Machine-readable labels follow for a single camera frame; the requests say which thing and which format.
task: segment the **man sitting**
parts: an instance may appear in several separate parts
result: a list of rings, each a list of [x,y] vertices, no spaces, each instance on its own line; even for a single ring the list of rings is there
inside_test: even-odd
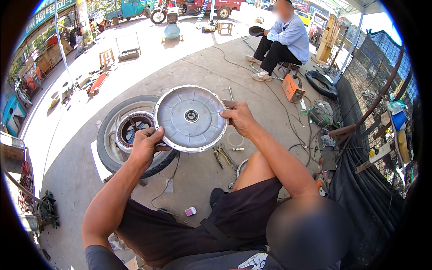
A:
[[[255,54],[246,56],[248,61],[260,64],[263,71],[252,75],[260,82],[271,81],[271,73],[279,62],[301,65],[309,59],[308,34],[303,21],[294,14],[291,1],[277,0],[273,13],[277,14],[277,21],[270,30],[264,30]]]

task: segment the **tent pole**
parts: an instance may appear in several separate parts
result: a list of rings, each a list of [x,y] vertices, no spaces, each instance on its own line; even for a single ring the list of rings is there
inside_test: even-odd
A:
[[[216,0],[212,0],[212,6],[210,8],[210,22],[213,22],[213,16],[215,13],[215,2]]]
[[[61,58],[63,59],[64,66],[66,67],[67,74],[69,74],[71,86],[73,86],[73,79],[72,79],[72,76],[70,75],[69,68],[67,67],[66,56],[64,55],[63,45],[61,44],[61,41],[60,41],[60,33],[58,31],[58,17],[57,16],[58,16],[57,15],[57,0],[55,0],[55,3],[54,3],[55,32],[57,33],[58,46],[60,47],[60,55],[61,55]]]
[[[333,80],[334,83],[336,83],[339,80],[340,75],[342,74],[342,71],[345,68],[346,63],[348,62],[349,57],[351,56],[351,54],[354,51],[354,48],[356,47],[355,40],[357,40],[359,38],[360,32],[362,30],[363,15],[364,15],[364,12],[362,12],[362,15],[360,16],[359,27],[357,28],[356,35],[354,36],[353,44],[351,45],[351,48],[349,49],[348,55],[346,56],[345,62],[343,63],[342,67],[340,68],[339,73],[336,75],[336,77]]]

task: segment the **shirt sleeve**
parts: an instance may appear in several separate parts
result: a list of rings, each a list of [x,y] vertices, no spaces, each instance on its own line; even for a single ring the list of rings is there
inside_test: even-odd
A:
[[[91,245],[86,247],[84,253],[89,270],[127,270],[121,260],[106,247]]]
[[[304,30],[305,28],[302,25],[289,25],[285,31],[279,34],[268,33],[267,39],[271,41],[279,41],[281,44],[288,46],[299,39]]]
[[[274,23],[274,25],[270,28],[270,32],[273,34],[279,34],[282,32],[282,26],[277,21]]]

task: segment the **pliers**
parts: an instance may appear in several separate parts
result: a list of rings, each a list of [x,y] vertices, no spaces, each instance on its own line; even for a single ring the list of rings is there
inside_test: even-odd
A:
[[[219,154],[221,154],[225,158],[225,160],[228,163],[228,165],[231,165],[231,162],[229,162],[228,158],[225,156],[224,153],[222,153],[222,151],[221,151],[221,149],[219,147],[214,146],[213,150],[214,150],[214,154],[215,154],[216,160],[219,163],[219,166],[222,168],[222,170],[223,170],[223,164],[222,164],[222,162],[219,159]]]

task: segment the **hand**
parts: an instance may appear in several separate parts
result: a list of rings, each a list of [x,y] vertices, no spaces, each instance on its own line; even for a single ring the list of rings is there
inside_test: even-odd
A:
[[[156,152],[171,150],[169,146],[156,145],[162,143],[161,139],[164,134],[165,129],[163,127],[159,127],[156,131],[154,127],[137,131],[128,161],[136,162],[144,170],[148,169]]]
[[[223,102],[228,109],[221,111],[220,116],[229,118],[229,125],[235,127],[240,135],[250,139],[259,124],[252,116],[247,103],[232,100],[224,100]]]

